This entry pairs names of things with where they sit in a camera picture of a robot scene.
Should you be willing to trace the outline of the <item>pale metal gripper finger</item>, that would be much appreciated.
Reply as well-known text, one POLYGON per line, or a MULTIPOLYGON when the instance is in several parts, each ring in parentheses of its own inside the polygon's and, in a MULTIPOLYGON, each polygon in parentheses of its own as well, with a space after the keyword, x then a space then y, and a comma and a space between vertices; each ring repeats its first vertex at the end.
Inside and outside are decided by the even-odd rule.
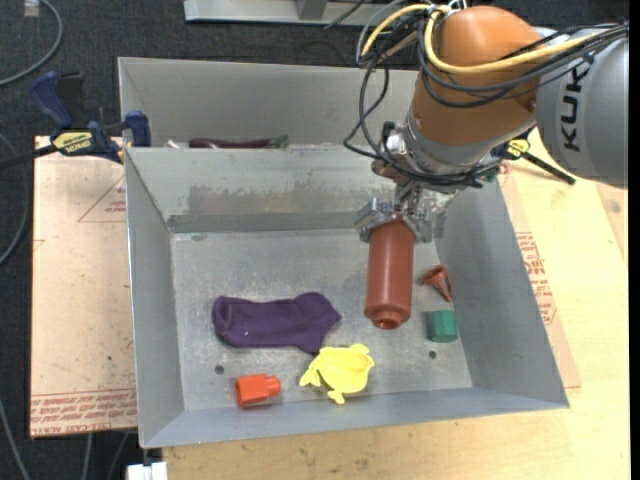
POLYGON ((403 213, 403 220, 417 242, 430 243, 433 240, 433 222, 430 208, 406 209, 403 213))
POLYGON ((386 213, 377 200, 370 200, 355 214, 354 228, 361 241, 368 241, 371 231, 386 223, 386 213))

